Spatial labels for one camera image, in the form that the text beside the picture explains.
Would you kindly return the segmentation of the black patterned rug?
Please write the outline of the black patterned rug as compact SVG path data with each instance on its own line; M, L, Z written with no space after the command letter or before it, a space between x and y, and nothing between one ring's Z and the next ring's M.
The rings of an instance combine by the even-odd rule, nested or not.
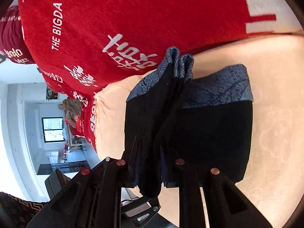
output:
M1 227L26 227L48 202L31 202L1 192Z

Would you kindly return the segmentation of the cream seat cushion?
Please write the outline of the cream seat cushion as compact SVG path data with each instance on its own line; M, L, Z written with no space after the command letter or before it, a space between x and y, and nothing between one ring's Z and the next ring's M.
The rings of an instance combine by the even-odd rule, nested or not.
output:
M287 227L303 196L303 36L259 36L201 52L194 56L194 79L236 64L246 66L254 100L250 158L237 187L273 227ZM121 158L126 99L151 72L97 94L100 160Z

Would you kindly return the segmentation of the black window frame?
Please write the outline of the black window frame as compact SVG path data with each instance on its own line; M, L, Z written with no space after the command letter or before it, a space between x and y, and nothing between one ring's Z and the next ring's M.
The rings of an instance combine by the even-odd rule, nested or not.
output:
M63 118L62 117L43 117L42 129L44 141L46 143L63 142Z

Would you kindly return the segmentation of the black pants blue waistband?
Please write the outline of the black pants blue waistband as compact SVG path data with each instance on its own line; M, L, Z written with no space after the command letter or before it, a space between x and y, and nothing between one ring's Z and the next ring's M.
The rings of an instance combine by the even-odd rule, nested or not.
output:
M139 142L135 186L143 196L160 194L178 159L217 168L233 183L244 178L253 126L247 69L237 64L194 79L193 65L191 55L168 48L126 100L125 149Z

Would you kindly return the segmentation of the black box device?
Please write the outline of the black box device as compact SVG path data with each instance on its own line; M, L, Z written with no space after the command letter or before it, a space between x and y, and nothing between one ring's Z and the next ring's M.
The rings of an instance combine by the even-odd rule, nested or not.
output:
M62 188L71 180L68 176L63 174L59 169L56 169L45 180L45 186L50 199L60 192Z

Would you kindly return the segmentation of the red sofa cover white characters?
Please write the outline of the red sofa cover white characters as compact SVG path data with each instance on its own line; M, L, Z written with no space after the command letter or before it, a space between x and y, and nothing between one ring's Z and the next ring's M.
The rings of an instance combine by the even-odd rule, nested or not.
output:
M46 83L83 101L81 135L95 144L95 95L155 69L171 46L184 54L249 36L303 29L296 0L1 0L1 54L36 64Z

